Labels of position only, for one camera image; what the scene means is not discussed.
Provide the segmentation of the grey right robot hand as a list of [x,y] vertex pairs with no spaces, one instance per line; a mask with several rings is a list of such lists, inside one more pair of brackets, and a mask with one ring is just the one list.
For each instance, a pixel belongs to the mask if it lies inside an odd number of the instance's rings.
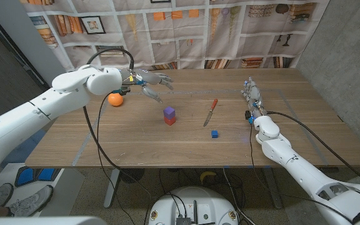
[[241,91],[242,95],[247,101],[248,111],[253,119],[267,114],[264,109],[263,99],[260,94],[259,88],[253,81],[252,77],[249,76],[248,80],[244,82],[244,89]]

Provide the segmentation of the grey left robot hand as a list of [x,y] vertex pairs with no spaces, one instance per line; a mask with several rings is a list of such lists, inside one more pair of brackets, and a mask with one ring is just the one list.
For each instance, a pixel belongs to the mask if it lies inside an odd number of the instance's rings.
[[148,86],[148,84],[160,84],[166,86],[170,90],[173,90],[171,85],[173,80],[164,73],[151,72],[145,69],[122,69],[119,72],[122,76],[122,86],[119,94],[122,96],[131,91],[131,86],[137,85],[141,86],[141,91],[144,95],[161,104],[161,98],[158,96],[157,92]]

